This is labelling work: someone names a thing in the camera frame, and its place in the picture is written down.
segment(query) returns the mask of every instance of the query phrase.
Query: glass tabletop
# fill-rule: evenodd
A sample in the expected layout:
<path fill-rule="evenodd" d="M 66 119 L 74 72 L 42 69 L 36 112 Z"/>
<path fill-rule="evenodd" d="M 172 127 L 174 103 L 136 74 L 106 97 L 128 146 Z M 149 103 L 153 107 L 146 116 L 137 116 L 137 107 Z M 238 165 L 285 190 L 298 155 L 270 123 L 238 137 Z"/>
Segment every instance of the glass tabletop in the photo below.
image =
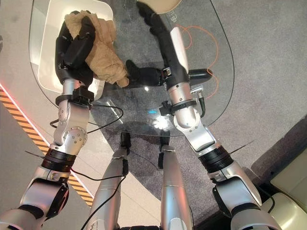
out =
<path fill-rule="evenodd" d="M 113 11 L 113 21 L 117 28 L 117 39 L 114 49 L 125 63 L 132 60 L 138 67 L 163 69 L 163 60 L 158 43 L 149 32 L 139 15 L 135 0 L 104 1 Z M 39 65 L 39 53 L 44 33 L 44 21 L 49 0 L 34 0 L 30 28 L 30 61 L 35 70 Z M 213 76 L 202 84 L 205 96 L 206 114 L 201 119 L 203 124 L 210 125 L 226 109 L 233 90 L 234 66 L 231 50 L 219 19 L 209 0 L 182 0 L 172 11 L 161 14 L 165 24 L 172 29 L 178 26 L 182 32 L 189 70 L 211 69 Z M 54 94 L 42 87 L 43 92 L 54 102 Z M 182 135 L 173 125 L 173 116 L 161 116 L 161 102 L 169 100 L 164 86 L 141 86 L 133 89 L 112 89 L 105 86 L 102 96 L 94 104 L 120 107 L 124 114 L 106 128 L 141 135 L 159 136 L 161 130 L 169 130 L 171 136 Z M 93 106 L 92 123 L 106 125 L 121 115 L 118 109 Z"/>

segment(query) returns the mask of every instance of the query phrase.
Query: yellow black hazard stripe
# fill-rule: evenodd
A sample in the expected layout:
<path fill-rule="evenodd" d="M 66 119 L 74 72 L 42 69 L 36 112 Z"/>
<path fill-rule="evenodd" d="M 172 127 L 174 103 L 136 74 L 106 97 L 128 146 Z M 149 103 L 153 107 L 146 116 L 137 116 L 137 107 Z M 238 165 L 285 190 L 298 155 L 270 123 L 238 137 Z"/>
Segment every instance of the yellow black hazard stripe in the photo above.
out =
<path fill-rule="evenodd" d="M 26 134 L 31 138 L 31 140 L 36 144 L 36 146 L 43 152 L 44 155 L 47 154 L 49 146 L 43 140 L 43 138 L 38 134 L 36 128 L 33 124 L 30 124 L 25 116 L 22 114 L 20 108 L 18 108 L 14 102 L 10 99 L 10 96 L 5 92 L 5 90 L 0 85 L 0 101 L 4 107 L 9 111 L 9 113 L 15 118 L 17 123 L 23 128 Z M 72 174 L 69 176 L 68 183 L 76 190 L 80 197 L 86 202 L 88 206 L 92 206 L 93 198 L 86 190 L 86 188 L 77 180 Z"/>

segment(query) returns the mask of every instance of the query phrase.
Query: robotic hand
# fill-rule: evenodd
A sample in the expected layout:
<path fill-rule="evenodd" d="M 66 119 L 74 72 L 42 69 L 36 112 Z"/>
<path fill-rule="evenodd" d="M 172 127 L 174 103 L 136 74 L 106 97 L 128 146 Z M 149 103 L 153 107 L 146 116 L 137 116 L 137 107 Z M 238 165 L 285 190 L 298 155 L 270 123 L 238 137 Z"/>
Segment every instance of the robotic hand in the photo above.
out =
<path fill-rule="evenodd" d="M 261 198 L 252 181 L 201 123 L 200 115 L 193 107 L 196 102 L 191 95 L 188 62 L 179 28 L 168 31 L 151 8 L 141 2 L 137 6 L 159 42 L 165 65 L 162 77 L 170 97 L 174 125 L 185 135 L 215 183 L 213 195 L 220 210 L 232 218 L 231 229 L 280 230 L 272 216 L 260 209 Z M 170 229 L 168 224 L 162 228 Z"/>
<path fill-rule="evenodd" d="M 73 39 L 65 23 L 56 41 L 56 73 L 63 94 L 56 99 L 59 124 L 54 141 L 38 166 L 17 209 L 0 216 L 0 229 L 36 230 L 65 206 L 70 169 L 87 140 L 86 126 L 94 94 L 87 90 L 93 72 L 85 63 L 92 49 L 95 29 L 85 17 L 79 35 Z"/>

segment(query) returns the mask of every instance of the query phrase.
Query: white container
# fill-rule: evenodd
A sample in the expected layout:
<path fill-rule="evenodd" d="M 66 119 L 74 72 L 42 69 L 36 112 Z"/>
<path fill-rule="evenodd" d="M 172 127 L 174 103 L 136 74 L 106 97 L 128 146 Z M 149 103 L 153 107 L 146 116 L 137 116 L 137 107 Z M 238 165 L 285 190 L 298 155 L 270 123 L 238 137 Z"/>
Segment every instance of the white container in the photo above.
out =
<path fill-rule="evenodd" d="M 70 14 L 72 11 L 81 10 L 96 13 L 98 18 L 105 20 L 113 19 L 113 11 L 105 2 L 97 0 L 50 0 L 37 74 L 41 86 L 48 90 L 58 93 L 63 91 L 55 72 L 56 39 L 64 22 L 65 15 Z M 94 93 L 95 99 L 101 96 L 104 84 L 105 81 L 94 79 L 93 83 L 89 86 L 89 90 Z"/>

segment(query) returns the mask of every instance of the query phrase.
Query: crumpled towel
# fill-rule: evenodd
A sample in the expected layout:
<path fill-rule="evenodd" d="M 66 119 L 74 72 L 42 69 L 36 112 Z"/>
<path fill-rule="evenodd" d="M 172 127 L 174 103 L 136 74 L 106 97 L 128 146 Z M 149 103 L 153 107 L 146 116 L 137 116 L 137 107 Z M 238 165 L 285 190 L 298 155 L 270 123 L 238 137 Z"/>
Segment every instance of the crumpled towel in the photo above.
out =
<path fill-rule="evenodd" d="M 95 13 L 81 11 L 78 14 L 67 14 L 65 23 L 70 34 L 75 38 L 81 29 L 81 20 L 88 16 L 96 30 L 94 45 L 85 59 L 90 69 L 97 75 L 94 77 L 125 87 L 129 84 L 127 70 L 123 62 L 115 54 L 112 42 L 116 39 L 116 30 L 112 20 L 98 19 Z"/>

